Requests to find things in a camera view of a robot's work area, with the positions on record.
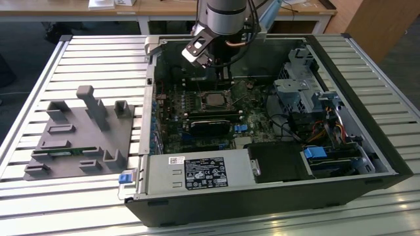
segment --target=black chair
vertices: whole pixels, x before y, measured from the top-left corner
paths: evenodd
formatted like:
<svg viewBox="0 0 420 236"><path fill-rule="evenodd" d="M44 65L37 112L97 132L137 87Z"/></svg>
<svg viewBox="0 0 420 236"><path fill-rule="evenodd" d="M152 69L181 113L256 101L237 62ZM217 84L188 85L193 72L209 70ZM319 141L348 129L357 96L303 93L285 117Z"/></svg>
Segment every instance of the black chair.
<svg viewBox="0 0 420 236"><path fill-rule="evenodd" d="M8 86L15 80L16 75L0 55L0 88Z"/></svg>

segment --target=wooden cabinet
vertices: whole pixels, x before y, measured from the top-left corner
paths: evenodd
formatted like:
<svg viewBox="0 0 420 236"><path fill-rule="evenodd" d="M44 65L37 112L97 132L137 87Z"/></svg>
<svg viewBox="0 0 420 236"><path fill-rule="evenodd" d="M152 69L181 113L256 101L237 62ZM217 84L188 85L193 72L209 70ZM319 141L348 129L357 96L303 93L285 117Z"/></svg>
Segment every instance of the wooden cabinet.
<svg viewBox="0 0 420 236"><path fill-rule="evenodd" d="M325 33L349 33L376 63L420 14L420 0L331 0L337 9Z"/></svg>

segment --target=green circuit board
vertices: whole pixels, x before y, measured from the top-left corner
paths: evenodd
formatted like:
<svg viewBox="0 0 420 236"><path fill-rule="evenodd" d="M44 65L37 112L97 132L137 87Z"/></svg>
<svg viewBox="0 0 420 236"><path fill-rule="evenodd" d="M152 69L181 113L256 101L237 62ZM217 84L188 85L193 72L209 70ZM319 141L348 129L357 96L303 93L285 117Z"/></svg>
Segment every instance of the green circuit board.
<svg viewBox="0 0 420 236"><path fill-rule="evenodd" d="M236 149L235 138L249 137L253 143L276 140L272 125L265 115L264 96L267 85L253 85L248 79L236 80L229 90L183 91L180 87L168 92L163 102L163 141L164 153L183 153L205 150ZM219 92L225 96L228 105L203 106L205 95ZM235 110L241 112L241 119L231 122L227 134L217 137L193 137L188 132L188 121L183 117L187 112ZM247 130L237 132L235 126L247 125Z"/></svg>

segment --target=floor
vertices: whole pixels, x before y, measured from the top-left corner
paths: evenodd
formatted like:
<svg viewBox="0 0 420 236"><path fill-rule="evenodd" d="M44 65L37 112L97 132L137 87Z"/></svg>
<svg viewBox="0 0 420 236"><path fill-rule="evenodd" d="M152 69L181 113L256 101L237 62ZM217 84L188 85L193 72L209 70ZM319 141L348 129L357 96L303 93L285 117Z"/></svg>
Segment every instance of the floor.
<svg viewBox="0 0 420 236"><path fill-rule="evenodd" d="M75 30L75 35L139 34L136 22L85 23L87 30ZM168 25L168 33L185 31L183 25ZM40 23L0 23L0 54L17 80L0 88L0 143L15 122L16 116L36 83L55 45L44 39ZM420 108L420 18L379 65L409 100Z"/></svg>

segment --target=white box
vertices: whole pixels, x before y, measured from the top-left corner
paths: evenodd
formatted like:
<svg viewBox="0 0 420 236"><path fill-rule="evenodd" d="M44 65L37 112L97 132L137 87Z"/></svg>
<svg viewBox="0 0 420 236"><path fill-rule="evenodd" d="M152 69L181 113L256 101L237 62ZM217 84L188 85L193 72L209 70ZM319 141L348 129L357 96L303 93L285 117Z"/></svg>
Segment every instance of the white box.
<svg viewBox="0 0 420 236"><path fill-rule="evenodd" d="M132 6L136 0L115 0L119 6Z"/></svg>
<svg viewBox="0 0 420 236"><path fill-rule="evenodd" d="M113 0L89 0L88 8L89 8L89 11L107 10L107 9L115 9L116 5L115 5Z"/></svg>

